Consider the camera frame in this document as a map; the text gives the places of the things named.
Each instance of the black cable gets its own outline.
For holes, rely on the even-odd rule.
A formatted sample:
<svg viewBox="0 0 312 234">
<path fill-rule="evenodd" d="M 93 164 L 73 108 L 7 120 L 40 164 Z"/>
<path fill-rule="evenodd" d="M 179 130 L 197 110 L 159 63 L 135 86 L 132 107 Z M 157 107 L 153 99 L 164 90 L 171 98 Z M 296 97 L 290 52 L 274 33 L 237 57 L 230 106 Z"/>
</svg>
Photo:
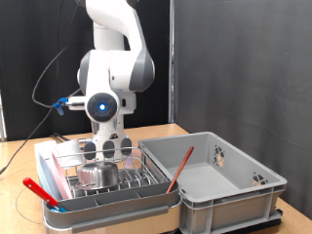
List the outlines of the black cable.
<svg viewBox="0 0 312 234">
<path fill-rule="evenodd" d="M 58 136 L 50 135 L 50 137 L 53 138 L 53 139 L 55 139 L 55 140 L 58 140 L 59 143 L 63 143 L 63 142 L 64 142 L 64 141 L 63 141 L 61 138 L 59 138 Z"/>
<path fill-rule="evenodd" d="M 60 10 L 62 8 L 62 4 L 63 4 L 63 1 L 61 2 L 60 6 L 59 6 L 59 10 L 58 10 L 58 36 L 59 36 L 59 18 L 60 18 Z M 77 5 L 76 5 L 76 8 L 75 8 L 75 11 L 74 11 L 74 14 L 72 16 L 72 19 L 71 19 L 71 23 L 70 23 L 70 29 L 69 29 L 69 35 L 68 35 L 68 38 L 67 38 L 67 42 L 66 42 L 66 45 L 65 47 L 58 53 L 58 55 L 53 58 L 53 60 L 48 64 L 48 66 L 45 68 L 45 70 L 43 71 L 43 73 L 41 74 L 41 76 L 39 77 L 38 81 L 37 81 L 37 84 L 33 90 L 33 93 L 32 93 L 32 98 L 33 100 L 36 102 L 36 103 L 40 103 L 38 101 L 36 101 L 34 99 L 34 94 L 35 94 L 35 91 L 37 89 L 37 86 L 40 82 L 40 80 L 42 79 L 43 75 L 46 73 L 46 71 L 48 70 L 48 68 L 51 66 L 51 64 L 56 60 L 58 59 L 58 57 L 67 49 L 67 46 L 68 46 L 68 42 L 69 42 L 69 39 L 70 39 L 70 35 L 71 35 L 71 30 L 72 30 L 72 24 L 73 24 L 73 20 L 75 18 L 75 15 L 76 15 L 76 11 L 77 11 L 77 8 L 79 6 L 79 3 L 80 3 L 80 0 L 77 1 Z M 12 163 L 13 159 L 15 158 L 15 156 L 19 153 L 19 151 L 25 146 L 25 144 L 28 142 L 28 140 L 36 133 L 36 131 L 40 128 L 40 126 L 46 121 L 46 119 L 49 117 L 51 111 L 53 110 L 53 105 L 51 106 L 48 106 L 46 105 L 45 107 L 47 108 L 50 108 L 49 112 L 47 113 L 47 115 L 45 116 L 45 118 L 39 123 L 39 125 L 31 132 L 31 134 L 29 135 L 29 137 L 25 140 L 25 142 L 19 147 L 19 149 L 14 153 L 14 155 L 12 156 L 12 158 L 10 159 L 9 163 L 7 164 L 7 166 L 5 166 L 3 169 L 0 170 L 0 175 L 3 174 L 7 168 L 10 166 L 10 164 Z"/>
<path fill-rule="evenodd" d="M 26 189 L 26 188 L 24 188 L 24 189 L 19 193 L 19 196 L 18 196 L 18 198 L 17 198 L 17 200 L 16 200 L 16 208 L 17 208 L 17 211 L 18 211 L 19 215 L 22 216 L 24 219 L 26 219 L 26 220 L 28 220 L 28 221 L 30 221 L 30 222 L 33 222 L 33 223 L 36 223 L 36 224 L 39 224 L 39 225 L 40 225 L 40 224 L 41 224 L 40 222 L 36 222 L 36 221 L 30 220 L 28 217 L 24 216 L 24 215 L 20 212 L 20 210 L 19 210 L 19 207 L 18 207 L 18 200 L 19 200 L 20 194 L 21 194 L 25 189 Z"/>
<path fill-rule="evenodd" d="M 46 74 L 47 70 L 49 69 L 49 67 L 50 67 L 50 66 L 59 58 L 59 56 L 60 56 L 64 51 L 66 51 L 66 49 L 68 48 L 69 39 L 70 39 L 71 31 L 72 31 L 72 25 L 73 25 L 73 22 L 74 22 L 74 19 L 75 19 L 76 12 L 77 12 L 77 9 L 78 9 L 78 7 L 79 7 L 80 1 L 81 1 L 81 0 L 78 0 L 78 1 L 77 1 L 77 5 L 76 5 L 76 8 L 75 8 L 74 14 L 73 14 L 73 16 L 72 16 L 72 18 L 71 18 L 69 33 L 68 33 L 68 37 L 67 37 L 67 41 L 66 41 L 65 46 L 64 46 L 64 47 L 62 48 L 62 50 L 55 56 L 55 58 L 52 59 L 52 61 L 48 64 L 48 66 L 44 69 L 44 71 L 43 71 L 42 74 L 40 75 L 40 77 L 39 77 L 39 79 L 38 79 L 38 81 L 37 81 L 37 83 L 36 83 L 36 85 L 35 85 L 35 88 L 33 89 L 33 92 L 32 92 L 32 100 L 33 100 L 35 103 L 37 103 L 37 104 L 39 104 L 39 105 L 41 105 L 41 106 L 43 106 L 43 107 L 51 108 L 51 107 L 54 107 L 54 105 L 53 105 L 53 104 L 47 105 L 47 104 L 44 104 L 44 103 L 42 103 L 42 102 L 40 102 L 40 101 L 37 101 L 37 100 L 35 99 L 36 90 L 37 90 L 37 88 L 38 88 L 38 86 L 39 86 L 39 83 L 40 83 L 40 81 L 42 80 L 43 76 Z"/>
<path fill-rule="evenodd" d="M 40 124 L 34 129 L 34 131 L 32 131 L 32 133 L 29 135 L 29 137 L 23 142 L 23 144 L 19 147 L 19 149 L 14 153 L 14 155 L 12 156 L 12 158 L 10 159 L 9 163 L 7 164 L 7 166 L 5 166 L 3 169 L 1 169 L 0 171 L 0 175 L 4 173 L 4 171 L 7 170 L 7 168 L 9 167 L 9 165 L 11 164 L 12 160 L 15 158 L 15 156 L 17 155 L 17 153 L 19 153 L 19 151 L 22 149 L 23 146 L 25 146 L 25 144 L 28 142 L 28 140 L 33 136 L 33 134 L 39 129 L 39 127 L 43 124 L 43 122 L 46 121 L 46 119 L 49 117 L 51 111 L 53 110 L 53 108 L 51 107 L 48 114 L 46 115 L 46 117 L 40 122 Z"/>
<path fill-rule="evenodd" d="M 57 28 L 57 38 L 58 38 L 58 41 L 57 41 L 57 48 L 58 48 L 58 53 L 59 53 L 59 23 L 60 23 L 60 12 L 61 12 L 61 8 L 62 8 L 62 5 L 64 3 L 65 0 L 61 0 L 61 3 L 59 5 L 59 8 L 58 8 L 58 28 Z M 57 81 L 56 81 L 56 91 L 55 91 L 55 95 L 53 96 L 53 99 L 52 99 L 52 102 L 55 102 L 55 99 L 56 99 L 56 96 L 58 94 L 58 88 L 59 88 L 59 59 L 57 59 Z"/>
<path fill-rule="evenodd" d="M 74 93 L 72 93 L 70 96 L 68 96 L 67 99 L 69 99 L 70 97 L 73 97 L 74 95 L 78 94 L 79 91 L 80 91 L 80 89 L 76 90 Z"/>
<path fill-rule="evenodd" d="M 66 138 L 65 136 L 62 136 L 62 135 L 60 135 L 60 134 L 58 134 L 58 133 L 53 133 L 53 135 L 54 135 L 54 136 L 57 136 L 57 137 L 60 137 L 60 138 L 62 138 L 63 140 L 66 140 L 66 141 L 69 140 L 69 138 Z"/>
</svg>

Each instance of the wooden table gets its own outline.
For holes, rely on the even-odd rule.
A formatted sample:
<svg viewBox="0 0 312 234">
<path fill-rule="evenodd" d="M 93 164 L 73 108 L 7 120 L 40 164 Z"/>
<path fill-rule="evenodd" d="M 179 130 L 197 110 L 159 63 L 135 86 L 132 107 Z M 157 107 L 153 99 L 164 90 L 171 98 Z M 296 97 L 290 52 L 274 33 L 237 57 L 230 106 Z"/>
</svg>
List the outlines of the wooden table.
<svg viewBox="0 0 312 234">
<path fill-rule="evenodd" d="M 130 136 L 134 146 L 144 138 L 166 137 L 183 135 L 187 132 L 176 124 L 144 127 L 138 129 L 127 129 L 126 134 Z M 91 137 L 92 134 L 67 136 L 68 138 Z M 38 182 L 36 163 L 34 156 L 34 144 L 49 140 L 50 138 L 38 138 L 30 140 L 16 156 L 8 170 L 0 175 L 0 233 L 3 234 L 41 234 L 44 233 L 42 223 L 42 210 L 40 199 L 28 189 L 24 189 L 22 180 L 31 177 Z M 14 152 L 20 147 L 22 140 L 0 143 L 0 168 L 3 168 Z M 18 207 L 22 217 L 17 211 L 16 200 L 19 196 Z M 270 227 L 253 234 L 309 234 L 312 233 L 312 221 L 296 209 L 279 199 L 277 208 L 283 210 L 282 224 Z"/>
</svg>

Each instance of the storage crate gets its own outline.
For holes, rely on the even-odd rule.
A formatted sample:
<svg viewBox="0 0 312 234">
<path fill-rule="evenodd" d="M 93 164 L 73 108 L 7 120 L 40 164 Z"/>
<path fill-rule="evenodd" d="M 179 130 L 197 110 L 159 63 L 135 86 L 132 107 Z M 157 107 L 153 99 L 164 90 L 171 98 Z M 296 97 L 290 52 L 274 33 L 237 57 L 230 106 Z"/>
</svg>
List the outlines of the storage crate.
<svg viewBox="0 0 312 234">
<path fill-rule="evenodd" d="M 139 147 L 172 179 L 188 148 L 194 151 L 178 178 L 182 233 L 223 233 L 276 218 L 287 181 L 212 133 L 144 139 Z"/>
</svg>

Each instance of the black wall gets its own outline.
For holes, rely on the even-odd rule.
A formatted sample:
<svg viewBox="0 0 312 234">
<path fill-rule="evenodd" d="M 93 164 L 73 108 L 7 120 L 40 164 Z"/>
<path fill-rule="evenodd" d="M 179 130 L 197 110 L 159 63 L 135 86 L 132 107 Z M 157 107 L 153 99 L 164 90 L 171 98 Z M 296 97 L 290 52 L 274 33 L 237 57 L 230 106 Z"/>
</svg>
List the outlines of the black wall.
<svg viewBox="0 0 312 234">
<path fill-rule="evenodd" d="M 176 120 L 288 180 L 312 217 L 312 1 L 175 1 Z"/>
<path fill-rule="evenodd" d="M 48 109 L 31 99 L 40 74 L 57 54 L 57 23 L 60 0 L 11 0 L 0 2 L 0 87 L 8 140 L 23 139 L 44 118 Z M 65 45 L 74 0 L 65 0 L 61 11 L 60 47 Z M 137 94 L 135 114 L 125 117 L 125 128 L 159 125 L 168 122 L 168 74 L 170 0 L 140 0 L 136 6 L 156 77 L 153 85 Z M 76 73 L 80 60 L 93 45 L 93 23 L 86 9 L 79 8 L 70 46 L 59 59 L 57 99 L 67 97 L 79 86 Z M 56 88 L 56 65 L 42 80 L 36 98 L 53 103 Z M 69 111 L 59 116 L 54 110 L 34 137 L 53 132 L 62 135 L 91 131 L 84 111 Z"/>
</svg>

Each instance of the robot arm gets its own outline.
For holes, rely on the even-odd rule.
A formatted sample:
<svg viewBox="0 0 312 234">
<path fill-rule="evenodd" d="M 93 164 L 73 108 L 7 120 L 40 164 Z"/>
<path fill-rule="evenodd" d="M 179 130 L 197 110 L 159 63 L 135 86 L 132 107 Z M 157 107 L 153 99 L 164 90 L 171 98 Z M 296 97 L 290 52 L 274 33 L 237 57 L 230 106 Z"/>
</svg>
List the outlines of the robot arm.
<svg viewBox="0 0 312 234">
<path fill-rule="evenodd" d="M 103 123 L 118 115 L 120 100 L 115 92 L 143 92 L 152 84 L 154 64 L 137 12 L 126 0 L 86 0 L 86 9 L 97 25 L 125 35 L 131 47 L 130 51 L 92 50 L 81 61 L 78 80 L 86 96 L 85 110 L 92 121 Z"/>
<path fill-rule="evenodd" d="M 67 105 L 72 110 L 84 109 L 93 125 L 97 125 L 85 151 L 129 147 L 132 143 L 123 131 L 123 115 L 136 109 L 134 92 L 143 92 L 154 81 L 153 60 L 132 7 L 137 0 L 85 3 L 94 21 L 96 49 L 83 57 L 78 71 L 78 83 L 85 96 L 71 97 Z M 124 36 L 128 38 L 130 51 L 124 51 Z M 125 152 L 116 154 L 121 158 Z"/>
<path fill-rule="evenodd" d="M 129 40 L 130 51 L 110 51 L 111 89 L 124 92 L 146 90 L 154 81 L 154 64 L 136 10 L 126 0 L 86 0 L 86 9 L 96 24 L 117 31 Z"/>
</svg>

